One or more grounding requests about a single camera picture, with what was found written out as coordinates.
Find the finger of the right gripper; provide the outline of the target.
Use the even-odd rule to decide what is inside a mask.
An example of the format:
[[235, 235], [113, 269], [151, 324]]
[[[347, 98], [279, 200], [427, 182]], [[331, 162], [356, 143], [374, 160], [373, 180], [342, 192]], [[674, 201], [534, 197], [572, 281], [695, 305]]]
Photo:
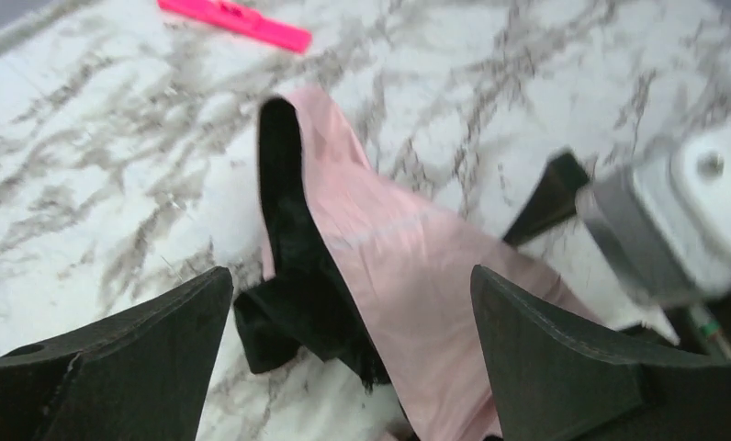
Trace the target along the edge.
[[572, 151], [552, 157], [503, 241], [519, 247], [574, 218], [576, 195], [589, 182], [590, 176]]

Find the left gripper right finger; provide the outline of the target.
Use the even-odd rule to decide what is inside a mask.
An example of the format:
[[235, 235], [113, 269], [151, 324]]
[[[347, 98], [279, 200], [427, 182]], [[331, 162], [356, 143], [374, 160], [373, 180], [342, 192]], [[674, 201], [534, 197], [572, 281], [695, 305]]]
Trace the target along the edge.
[[731, 360], [622, 334], [476, 266], [471, 297], [506, 440], [731, 440]]

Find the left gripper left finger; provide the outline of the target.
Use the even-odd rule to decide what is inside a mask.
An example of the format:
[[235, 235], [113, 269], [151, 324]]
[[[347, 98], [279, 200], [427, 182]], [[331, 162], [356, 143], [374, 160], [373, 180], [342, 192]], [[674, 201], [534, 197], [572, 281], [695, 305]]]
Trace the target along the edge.
[[0, 440], [192, 440], [231, 307], [217, 266], [0, 356]]

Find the pink folding umbrella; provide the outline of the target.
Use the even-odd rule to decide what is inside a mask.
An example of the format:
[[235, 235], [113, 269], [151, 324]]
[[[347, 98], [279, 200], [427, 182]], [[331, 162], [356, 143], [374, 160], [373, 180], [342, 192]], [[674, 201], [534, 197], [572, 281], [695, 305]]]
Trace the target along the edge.
[[554, 269], [375, 172], [318, 87], [265, 100], [257, 159], [264, 280], [233, 306], [255, 374], [306, 348], [368, 388], [393, 386], [421, 440], [480, 440], [500, 423], [473, 267], [591, 317]]

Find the pink highlighter marker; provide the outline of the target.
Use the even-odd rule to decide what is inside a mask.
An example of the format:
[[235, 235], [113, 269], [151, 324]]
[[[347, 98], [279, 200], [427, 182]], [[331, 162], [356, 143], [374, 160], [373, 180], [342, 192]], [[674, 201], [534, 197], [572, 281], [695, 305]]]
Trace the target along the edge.
[[312, 41], [311, 33], [304, 28], [264, 17], [250, 7], [230, 1], [158, 0], [157, 5], [164, 11], [295, 53], [304, 53]]

